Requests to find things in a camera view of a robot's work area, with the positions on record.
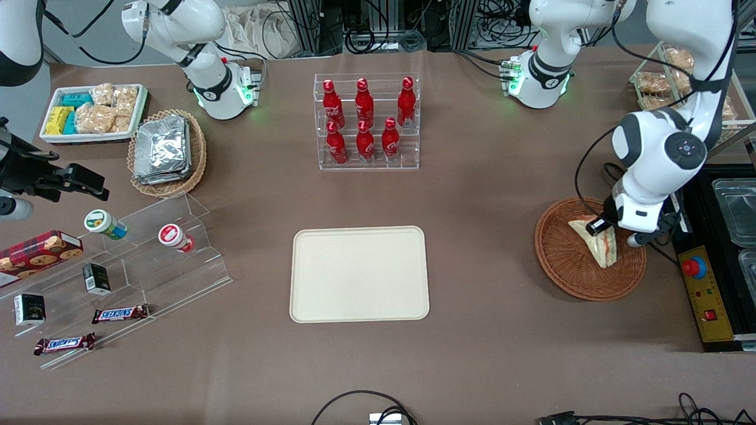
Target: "snickers bar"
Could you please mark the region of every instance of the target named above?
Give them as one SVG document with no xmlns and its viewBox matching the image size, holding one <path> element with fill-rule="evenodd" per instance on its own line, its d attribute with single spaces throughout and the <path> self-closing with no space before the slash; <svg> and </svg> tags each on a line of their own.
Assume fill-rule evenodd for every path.
<svg viewBox="0 0 756 425">
<path fill-rule="evenodd" d="M 101 321 L 141 319 L 146 318 L 148 315 L 150 315 L 150 310 L 147 304 L 121 309 L 95 310 L 92 324 L 98 324 Z"/>
<path fill-rule="evenodd" d="M 50 354 L 51 352 L 66 351 L 70 349 L 93 349 L 95 347 L 95 333 L 76 338 L 63 338 L 62 340 L 47 340 L 42 338 L 34 348 L 34 355 Z"/>
</svg>

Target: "yellow control panel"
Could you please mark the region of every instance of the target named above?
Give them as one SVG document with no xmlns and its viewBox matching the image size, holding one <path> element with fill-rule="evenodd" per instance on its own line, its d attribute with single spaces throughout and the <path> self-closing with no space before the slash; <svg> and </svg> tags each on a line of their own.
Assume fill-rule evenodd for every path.
<svg viewBox="0 0 756 425">
<path fill-rule="evenodd" d="M 703 246 L 696 247 L 680 254 L 678 258 L 701 340 L 704 343 L 732 341 L 733 329 L 722 304 L 717 281 L 711 273 L 706 249 Z"/>
</svg>

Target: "red button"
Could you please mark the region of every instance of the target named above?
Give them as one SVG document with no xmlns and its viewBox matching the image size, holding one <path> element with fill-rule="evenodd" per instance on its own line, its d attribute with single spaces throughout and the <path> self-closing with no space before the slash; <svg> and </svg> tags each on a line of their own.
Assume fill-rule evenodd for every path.
<svg viewBox="0 0 756 425">
<path fill-rule="evenodd" d="M 683 261 L 683 273 L 686 276 L 696 276 L 701 271 L 700 264 L 694 259 L 687 259 Z"/>
</svg>

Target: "aluminum foil packet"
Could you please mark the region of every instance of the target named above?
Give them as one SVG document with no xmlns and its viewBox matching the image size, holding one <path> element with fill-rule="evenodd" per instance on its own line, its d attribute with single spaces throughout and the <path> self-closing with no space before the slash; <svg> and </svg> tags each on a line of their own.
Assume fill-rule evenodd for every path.
<svg viewBox="0 0 756 425">
<path fill-rule="evenodd" d="M 191 175 L 189 123 L 169 115 L 149 121 L 137 131 L 134 178 L 143 185 L 181 180 Z"/>
</svg>

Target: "white plastic tray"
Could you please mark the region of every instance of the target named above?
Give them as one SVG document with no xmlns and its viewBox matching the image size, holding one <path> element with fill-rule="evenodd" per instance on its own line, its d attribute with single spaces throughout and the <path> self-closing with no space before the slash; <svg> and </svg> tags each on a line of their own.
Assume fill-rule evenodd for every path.
<svg viewBox="0 0 756 425">
<path fill-rule="evenodd" d="M 48 142 L 49 144 L 90 144 L 90 143 L 106 143 L 113 140 L 130 139 L 132 134 L 137 131 L 139 122 L 141 121 L 141 114 L 144 111 L 144 104 L 147 102 L 147 88 L 142 84 L 114 84 L 124 85 L 126 87 L 136 87 L 139 92 L 137 93 L 137 103 L 134 105 L 134 112 L 132 113 L 132 121 L 129 124 L 129 130 L 125 132 L 117 133 L 105 133 L 102 135 L 86 134 L 86 135 L 48 135 L 45 134 L 45 126 L 50 119 L 50 113 L 52 108 L 60 106 L 60 101 L 63 95 L 70 93 L 82 93 L 88 92 L 89 89 L 94 88 L 93 85 L 83 85 L 81 87 L 61 87 L 56 88 L 55 93 L 52 95 L 52 100 L 48 105 L 47 113 L 45 114 L 45 120 L 42 121 L 42 127 L 39 129 L 39 138 Z"/>
<path fill-rule="evenodd" d="M 429 310 L 420 228 L 303 230 L 294 237 L 295 322 L 420 320 Z"/>
</svg>

